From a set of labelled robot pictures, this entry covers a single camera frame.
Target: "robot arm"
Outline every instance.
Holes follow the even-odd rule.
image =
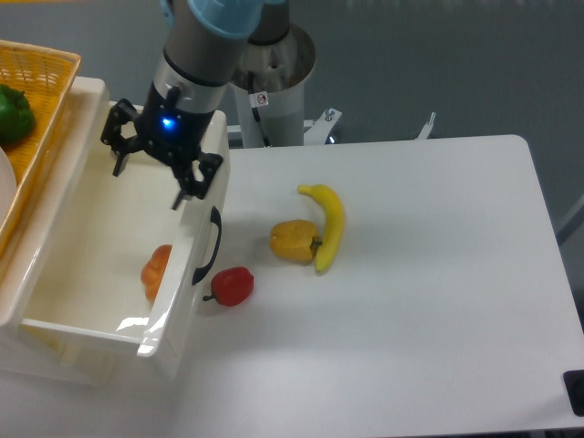
[[[234,74],[247,39],[256,30],[265,0],[166,0],[173,25],[141,114],[126,99],[109,112],[101,141],[116,153],[114,175],[129,154],[145,151],[170,166],[184,198],[203,199],[223,158],[201,151],[200,141]],[[286,0],[266,0],[283,5]],[[124,138],[132,121],[136,135]],[[199,162],[202,181],[194,177]]]

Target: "blue light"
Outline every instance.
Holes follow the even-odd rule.
[[[176,120],[168,119],[166,117],[163,117],[162,118],[162,126],[166,130],[174,130],[174,128],[176,127]]]

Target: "white cabinet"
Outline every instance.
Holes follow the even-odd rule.
[[[225,116],[214,115],[202,147],[224,163],[204,201],[171,209],[178,184],[172,171],[145,153],[125,172],[99,141],[108,91],[77,78],[47,172],[12,257],[0,272],[0,368],[98,383],[119,354],[138,356],[172,377],[193,306],[193,271],[208,261],[229,176]],[[124,134],[131,135],[130,128]],[[152,252],[172,244],[159,294],[151,304],[140,274]]]

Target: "gray floor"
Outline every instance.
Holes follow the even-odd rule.
[[[524,137],[554,223],[584,193],[584,2],[292,0],[292,8],[318,49],[306,116],[342,110],[342,141],[411,139],[436,111],[436,137]],[[158,0],[0,5],[0,38],[77,52],[81,75],[137,104],[167,34]],[[231,95],[221,109],[237,123]],[[584,309],[584,231],[562,252]]]

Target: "label sticker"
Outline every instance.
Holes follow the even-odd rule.
[[[269,103],[267,100],[267,93],[265,91],[260,91],[258,93],[250,94],[249,103],[251,103],[252,108],[266,106]]]

